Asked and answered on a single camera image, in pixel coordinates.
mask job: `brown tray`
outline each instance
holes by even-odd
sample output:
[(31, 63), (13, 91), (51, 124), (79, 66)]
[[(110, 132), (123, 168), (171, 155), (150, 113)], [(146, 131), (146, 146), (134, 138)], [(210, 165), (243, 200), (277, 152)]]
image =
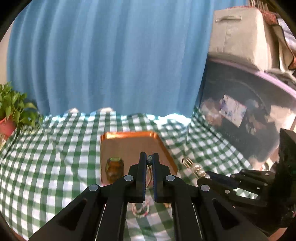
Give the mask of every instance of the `brown tray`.
[(124, 175), (127, 175), (130, 166), (139, 163), (141, 152), (146, 152), (147, 155), (152, 155), (154, 152), (157, 152), (160, 163), (168, 166), (171, 174), (177, 174), (178, 168), (173, 158), (155, 132), (107, 132), (101, 135), (100, 159), (102, 184), (110, 184), (105, 172), (106, 163), (110, 157), (122, 158), (124, 163)]

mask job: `paper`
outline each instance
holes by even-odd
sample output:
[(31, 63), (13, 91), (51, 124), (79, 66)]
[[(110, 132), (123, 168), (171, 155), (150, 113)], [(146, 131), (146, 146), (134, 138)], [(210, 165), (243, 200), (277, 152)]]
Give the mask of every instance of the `paper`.
[(231, 121), (237, 127), (240, 126), (244, 114), (246, 113), (247, 108), (239, 103), (238, 101), (232, 99), (228, 95), (224, 95), (221, 102), (221, 109), (219, 113), (225, 117), (227, 120)]

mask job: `pearl hair clip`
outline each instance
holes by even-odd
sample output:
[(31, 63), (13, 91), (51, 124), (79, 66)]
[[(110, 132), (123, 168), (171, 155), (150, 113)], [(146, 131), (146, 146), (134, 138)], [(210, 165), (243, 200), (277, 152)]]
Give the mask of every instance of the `pearl hair clip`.
[(197, 178), (205, 177), (207, 179), (210, 179), (210, 175), (206, 174), (205, 170), (198, 164), (191, 161), (188, 157), (182, 159), (182, 163), (184, 166), (189, 168)]

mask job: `checkered fabric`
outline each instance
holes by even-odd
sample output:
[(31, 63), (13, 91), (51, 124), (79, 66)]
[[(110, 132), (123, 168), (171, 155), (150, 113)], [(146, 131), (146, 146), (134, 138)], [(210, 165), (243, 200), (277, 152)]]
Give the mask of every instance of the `checkered fabric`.
[[(194, 110), (187, 126), (175, 120), (115, 112), (66, 113), (46, 117), (35, 133), (10, 137), (0, 152), (0, 211), (9, 226), (28, 239), (87, 186), (100, 184), (100, 136), (108, 131), (153, 130), (179, 168), (178, 176), (196, 185), (195, 175), (181, 164), (186, 156), (205, 170), (229, 175), (249, 162)], [(155, 204), (147, 190), (149, 215), (136, 218), (128, 205), (125, 240), (173, 238), (170, 208)]]

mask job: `curtain fold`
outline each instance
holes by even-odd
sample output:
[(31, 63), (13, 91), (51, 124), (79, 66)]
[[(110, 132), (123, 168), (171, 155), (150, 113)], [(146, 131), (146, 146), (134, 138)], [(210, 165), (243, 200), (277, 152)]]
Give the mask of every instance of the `curtain fold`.
[(7, 79), (43, 114), (189, 117), (213, 11), (246, 0), (33, 0), (16, 18)]

